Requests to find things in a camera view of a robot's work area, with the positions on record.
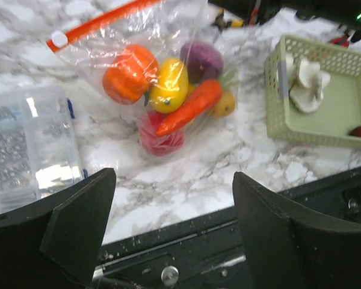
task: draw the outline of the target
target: marble surface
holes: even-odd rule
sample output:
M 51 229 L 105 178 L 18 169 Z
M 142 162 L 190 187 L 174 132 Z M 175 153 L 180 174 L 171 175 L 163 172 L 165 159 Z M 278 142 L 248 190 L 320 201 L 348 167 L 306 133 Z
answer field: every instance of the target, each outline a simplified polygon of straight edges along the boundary
M 104 243 L 233 205 L 236 171 L 279 191 L 361 166 L 361 151 L 293 145 L 266 136 L 264 60 L 280 35 L 328 40 L 338 34 L 335 25 L 324 20 L 297 22 L 289 10 L 263 27 L 223 36 L 240 56 L 236 112 L 193 138 L 192 149 L 182 158 L 164 164 L 141 158 L 135 125 L 45 45 L 52 31 L 71 29 L 121 2 L 0 0 L 0 91 L 61 84 L 76 110 L 82 164 L 90 173 L 102 167 L 117 169 Z M 211 20 L 214 13 L 210 8 L 205 19 Z M 361 42 L 352 48 L 361 50 Z

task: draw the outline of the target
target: purple vegetable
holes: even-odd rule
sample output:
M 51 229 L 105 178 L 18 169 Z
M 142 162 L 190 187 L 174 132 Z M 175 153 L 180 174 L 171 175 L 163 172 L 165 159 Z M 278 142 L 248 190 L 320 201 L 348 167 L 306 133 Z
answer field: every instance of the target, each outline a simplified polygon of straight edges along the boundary
M 180 59 L 186 63 L 188 79 L 193 83 L 217 78 L 223 70 L 222 55 L 206 42 L 187 42 L 180 49 Z

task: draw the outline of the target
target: plastic basket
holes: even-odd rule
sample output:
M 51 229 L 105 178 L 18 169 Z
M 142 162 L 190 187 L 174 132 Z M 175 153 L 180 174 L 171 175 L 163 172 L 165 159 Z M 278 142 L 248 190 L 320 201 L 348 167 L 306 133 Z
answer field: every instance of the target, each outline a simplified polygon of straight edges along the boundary
M 332 76 L 323 103 L 312 114 L 301 114 L 289 101 L 287 52 L 295 62 L 302 57 L 320 62 Z M 361 125 L 361 53 L 285 35 L 266 59 L 265 77 L 269 137 L 361 149 L 361 138 L 348 135 Z

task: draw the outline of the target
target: clear plastic container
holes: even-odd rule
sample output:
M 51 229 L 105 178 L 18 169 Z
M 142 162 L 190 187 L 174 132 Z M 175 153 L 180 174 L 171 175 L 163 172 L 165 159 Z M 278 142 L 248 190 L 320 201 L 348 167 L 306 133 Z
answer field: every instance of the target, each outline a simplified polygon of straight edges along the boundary
M 0 213 L 83 179 L 64 90 L 36 87 L 0 94 Z

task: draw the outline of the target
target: compartment organizer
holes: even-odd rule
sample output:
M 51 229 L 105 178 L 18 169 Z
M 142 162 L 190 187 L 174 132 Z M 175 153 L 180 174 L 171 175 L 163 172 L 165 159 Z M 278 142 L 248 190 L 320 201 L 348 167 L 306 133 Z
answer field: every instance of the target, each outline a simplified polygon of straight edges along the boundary
M 317 61 L 331 74 L 324 100 L 312 114 L 301 114 L 289 101 L 286 53 L 295 63 L 302 57 Z M 361 138 L 348 135 L 361 125 L 361 53 L 285 35 L 265 61 L 265 79 L 269 137 L 361 149 Z
M 83 179 L 70 110 L 59 86 L 0 94 L 0 213 Z

